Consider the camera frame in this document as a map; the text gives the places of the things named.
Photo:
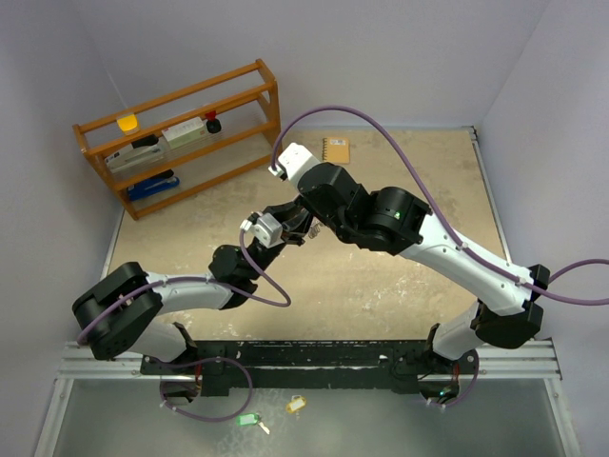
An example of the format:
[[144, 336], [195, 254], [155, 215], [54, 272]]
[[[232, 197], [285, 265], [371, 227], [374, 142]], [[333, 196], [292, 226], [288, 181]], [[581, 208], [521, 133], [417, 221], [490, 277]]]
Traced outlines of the bunch of metal keys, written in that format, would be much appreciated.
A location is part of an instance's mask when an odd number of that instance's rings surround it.
[[323, 228], [324, 228], [323, 224], [317, 224], [315, 226], [312, 226], [308, 231], [308, 234], [307, 234], [308, 238], [309, 239], [316, 238], [320, 234], [320, 232]]

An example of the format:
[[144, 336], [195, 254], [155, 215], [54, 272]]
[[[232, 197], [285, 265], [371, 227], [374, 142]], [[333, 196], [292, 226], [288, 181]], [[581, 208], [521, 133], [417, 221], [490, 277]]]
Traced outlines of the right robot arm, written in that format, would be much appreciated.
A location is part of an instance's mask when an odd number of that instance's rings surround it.
[[396, 187], [367, 192], [340, 166], [319, 163], [290, 182], [341, 242], [417, 262], [475, 296], [467, 311], [430, 329], [422, 352], [430, 370], [445, 372], [484, 343], [519, 348], [540, 332], [543, 310], [531, 288], [547, 288], [546, 267], [510, 265], [468, 239], [457, 243], [423, 200]]

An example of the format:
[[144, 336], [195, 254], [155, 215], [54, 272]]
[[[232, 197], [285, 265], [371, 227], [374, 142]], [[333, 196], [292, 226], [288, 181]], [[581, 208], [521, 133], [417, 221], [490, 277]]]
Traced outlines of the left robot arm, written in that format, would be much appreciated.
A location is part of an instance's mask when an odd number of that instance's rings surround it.
[[81, 328], [77, 342], [98, 360], [134, 351], [155, 357], [175, 373], [192, 369], [195, 344], [179, 323], [156, 317], [183, 310], [234, 309], [248, 300], [287, 308], [288, 293], [267, 268], [288, 245], [300, 246], [313, 221], [303, 206], [288, 202], [248, 216], [239, 243], [221, 245], [201, 274], [167, 275], [126, 262], [84, 292], [72, 305]]

